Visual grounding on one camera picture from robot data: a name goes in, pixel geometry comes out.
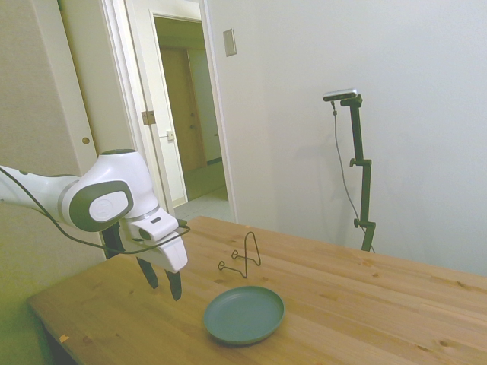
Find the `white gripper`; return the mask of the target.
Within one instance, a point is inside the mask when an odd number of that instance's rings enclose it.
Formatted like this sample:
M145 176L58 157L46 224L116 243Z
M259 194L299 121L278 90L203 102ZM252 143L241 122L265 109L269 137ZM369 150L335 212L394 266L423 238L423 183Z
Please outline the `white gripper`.
M157 248L138 253L136 256L142 274L152 289L159 286L158 277L152 267L152 264L155 264L166 270L165 274L173 299L178 301L182 297L182 280L179 271L186 266L188 258L180 237Z

